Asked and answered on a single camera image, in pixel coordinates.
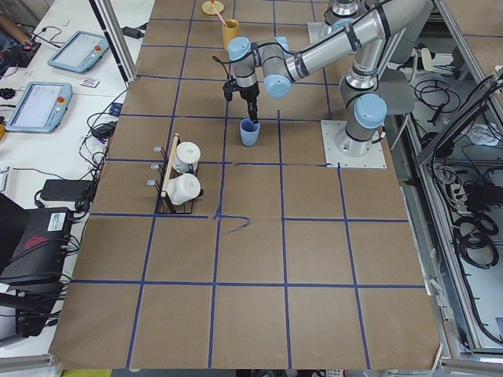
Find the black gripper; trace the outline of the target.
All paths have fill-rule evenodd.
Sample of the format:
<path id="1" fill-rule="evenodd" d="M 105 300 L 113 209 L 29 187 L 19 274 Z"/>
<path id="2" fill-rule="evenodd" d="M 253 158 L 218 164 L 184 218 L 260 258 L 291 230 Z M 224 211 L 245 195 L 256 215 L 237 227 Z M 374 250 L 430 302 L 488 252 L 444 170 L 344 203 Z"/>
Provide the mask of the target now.
<path id="1" fill-rule="evenodd" d="M 251 86 L 238 86 L 240 96 L 242 99 L 247 101 L 247 112 L 248 118 L 257 124 L 258 121 L 258 106 L 257 97 L 259 96 L 259 84 L 255 82 Z"/>

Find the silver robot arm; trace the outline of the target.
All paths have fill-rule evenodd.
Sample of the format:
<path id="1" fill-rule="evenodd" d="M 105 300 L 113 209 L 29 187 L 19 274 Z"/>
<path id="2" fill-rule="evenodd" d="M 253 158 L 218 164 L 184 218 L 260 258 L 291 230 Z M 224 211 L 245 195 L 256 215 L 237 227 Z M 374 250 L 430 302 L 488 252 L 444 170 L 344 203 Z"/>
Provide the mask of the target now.
<path id="1" fill-rule="evenodd" d="M 329 0 L 324 13 L 325 25 L 332 27 L 338 20 L 358 16 L 362 7 L 360 0 Z"/>
<path id="2" fill-rule="evenodd" d="M 294 83 L 324 72 L 326 82 L 338 86 L 328 115 L 344 115 L 348 121 L 342 146 L 350 152 L 368 147 L 384 115 L 396 112 L 394 103 L 404 97 L 385 90 L 380 79 L 388 63 L 408 59 L 432 8 L 430 1 L 331 1 L 316 41 L 298 50 L 280 36 L 258 42 L 233 38 L 227 46 L 223 96 L 231 101 L 239 94 L 247 117 L 257 124 L 260 92 L 286 97 Z M 373 110 L 369 101 L 379 103 L 384 114 Z"/>

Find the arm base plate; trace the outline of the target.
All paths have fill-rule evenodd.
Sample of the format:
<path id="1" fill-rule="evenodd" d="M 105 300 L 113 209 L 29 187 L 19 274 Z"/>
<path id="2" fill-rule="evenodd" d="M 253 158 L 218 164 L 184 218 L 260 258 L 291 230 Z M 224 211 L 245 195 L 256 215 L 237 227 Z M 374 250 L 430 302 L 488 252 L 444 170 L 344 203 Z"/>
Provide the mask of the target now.
<path id="1" fill-rule="evenodd" d="M 346 121 L 321 121 L 325 164 L 331 168 L 386 169 L 380 133 L 369 141 L 354 141 L 346 134 Z"/>
<path id="2" fill-rule="evenodd" d="M 317 40 L 325 38 L 332 33 L 333 26 L 327 25 L 325 22 L 309 22 L 307 24 L 308 37 L 310 44 Z"/>

